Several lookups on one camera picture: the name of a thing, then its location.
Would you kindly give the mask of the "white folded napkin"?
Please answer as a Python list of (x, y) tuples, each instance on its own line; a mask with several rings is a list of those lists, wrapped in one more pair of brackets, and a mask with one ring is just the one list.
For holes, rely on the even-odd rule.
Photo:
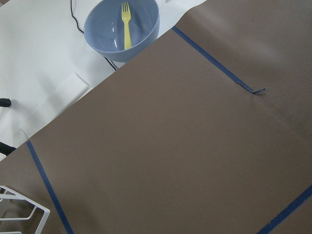
[(19, 129), (26, 137), (31, 137), (79, 100), (89, 88), (89, 83), (78, 74), (71, 74), (19, 125)]

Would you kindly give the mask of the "blue bowl at edge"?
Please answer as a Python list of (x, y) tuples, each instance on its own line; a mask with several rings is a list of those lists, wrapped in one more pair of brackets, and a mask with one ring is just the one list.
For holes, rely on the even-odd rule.
[(155, 0), (128, 0), (132, 47), (124, 48), (122, 0), (102, 0), (89, 13), (85, 25), (86, 42), (103, 57), (116, 62), (128, 62), (158, 36), (159, 6)]

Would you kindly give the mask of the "black rubber grip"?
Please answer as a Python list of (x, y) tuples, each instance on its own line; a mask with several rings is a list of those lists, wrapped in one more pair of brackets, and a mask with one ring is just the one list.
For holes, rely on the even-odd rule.
[(16, 148), (0, 142), (0, 153), (6, 156), (10, 155)]
[(12, 102), (8, 98), (0, 98), (0, 107), (10, 107)]

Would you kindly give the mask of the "yellow plastic fork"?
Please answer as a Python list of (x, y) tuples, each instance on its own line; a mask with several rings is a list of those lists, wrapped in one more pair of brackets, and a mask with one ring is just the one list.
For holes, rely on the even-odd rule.
[(131, 20), (131, 11), (128, 2), (121, 4), (121, 18), (124, 23), (124, 49), (130, 49), (132, 47), (130, 27), (129, 23)]

